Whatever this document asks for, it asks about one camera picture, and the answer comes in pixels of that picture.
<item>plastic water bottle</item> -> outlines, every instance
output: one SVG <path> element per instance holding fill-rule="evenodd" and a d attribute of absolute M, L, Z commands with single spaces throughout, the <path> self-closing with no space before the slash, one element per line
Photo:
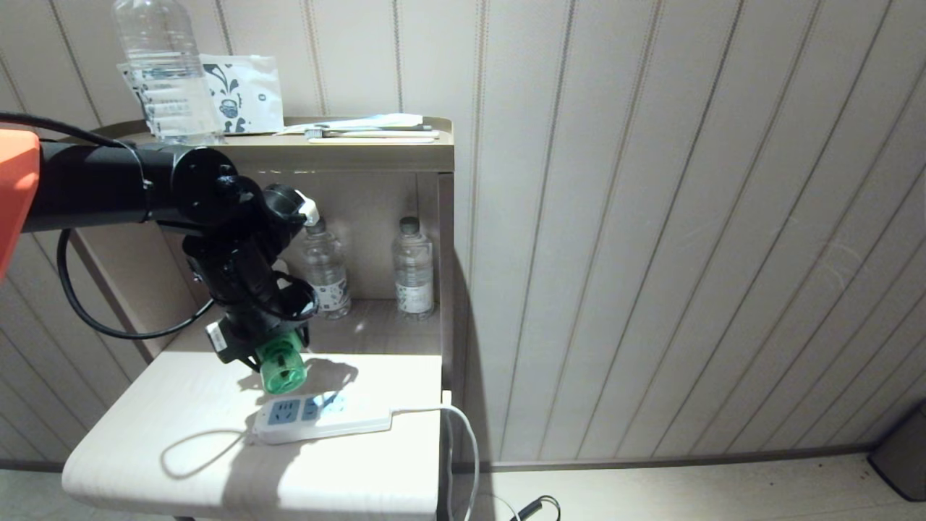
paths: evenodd
<path fill-rule="evenodd" d="M 325 219 L 306 226 L 305 236 L 298 244 L 290 262 L 293 275 L 302 278 L 315 289 L 319 300 L 319 315 L 337 320 L 350 312 L 350 289 L 344 267 L 341 242 L 329 232 Z"/>
<path fill-rule="evenodd" d="M 399 314 L 411 321 L 425 320 L 434 310 L 433 245 L 421 232 L 417 217 L 399 221 L 393 242 L 395 298 Z"/>
<path fill-rule="evenodd" d="M 175 0 L 117 0 L 113 18 L 157 140 L 223 143 L 186 9 Z"/>

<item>electrical outlet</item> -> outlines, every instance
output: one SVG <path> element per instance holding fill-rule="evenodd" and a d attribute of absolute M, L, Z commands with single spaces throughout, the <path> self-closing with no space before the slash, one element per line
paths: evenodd
<path fill-rule="evenodd" d="M 389 430 L 392 411 L 376 397 L 341 390 L 265 403 L 254 430 L 265 443 Z"/>
<path fill-rule="evenodd" d="M 277 400 L 273 402 L 273 409 L 270 410 L 268 423 L 272 426 L 280 424 L 289 424 L 295 421 L 299 414 L 300 400 Z"/>

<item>bottle cap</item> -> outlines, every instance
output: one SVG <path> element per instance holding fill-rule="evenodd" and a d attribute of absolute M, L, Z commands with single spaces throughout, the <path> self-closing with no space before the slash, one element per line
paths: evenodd
<path fill-rule="evenodd" d="M 319 219 L 318 219 L 317 221 L 315 221 L 315 224 L 312 224 L 312 225 L 310 225 L 310 226 L 306 226 L 306 231 L 309 232 L 309 233 L 312 234 L 312 235 L 314 235 L 314 234 L 324 234 L 326 229 L 327 229 L 327 228 L 326 228 L 326 226 L 325 226 L 325 218 L 324 218 L 324 217 L 319 217 Z"/>
<path fill-rule="evenodd" d="M 403 217 L 399 221 L 399 230 L 405 235 L 416 234 L 421 229 L 418 217 Z"/>

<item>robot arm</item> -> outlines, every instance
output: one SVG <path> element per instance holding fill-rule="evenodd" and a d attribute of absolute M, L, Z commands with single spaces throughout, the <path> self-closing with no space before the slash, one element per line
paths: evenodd
<path fill-rule="evenodd" d="M 84 322 L 110 335 L 152 337 L 114 332 L 90 318 L 70 288 L 64 251 L 70 228 L 156 221 L 187 235 L 183 251 L 194 276 L 225 311 L 206 327 L 219 358 L 260 371 L 270 392 L 302 383 L 295 367 L 301 360 L 292 349 L 281 348 L 308 343 L 314 293 L 271 265 L 303 224 L 318 218 L 314 202 L 282 184 L 261 190 L 238 175 L 223 154 L 206 147 L 39 145 L 33 133 L 0 131 L 0 150 L 11 146 L 28 151 L 0 155 L 13 156 L 0 164 L 0 180 L 13 180 L 0 181 L 0 259 L 11 254 L 20 226 L 22 232 L 63 230 L 59 274 Z M 280 289 L 279 279 L 290 285 Z"/>

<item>white tabletop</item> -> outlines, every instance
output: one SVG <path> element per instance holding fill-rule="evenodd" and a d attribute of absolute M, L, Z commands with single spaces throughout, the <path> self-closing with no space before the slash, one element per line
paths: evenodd
<path fill-rule="evenodd" d="M 433 518 L 439 413 L 397 415 L 385 432 L 261 445 L 243 436 L 267 399 L 259 375 L 222 364 L 203 325 L 162 352 L 71 454 L 68 494 L 100 508 L 221 519 Z M 321 362 L 297 393 L 332 390 L 356 368 L 354 396 L 368 389 L 394 406 L 441 399 L 440 356 L 311 358 Z"/>

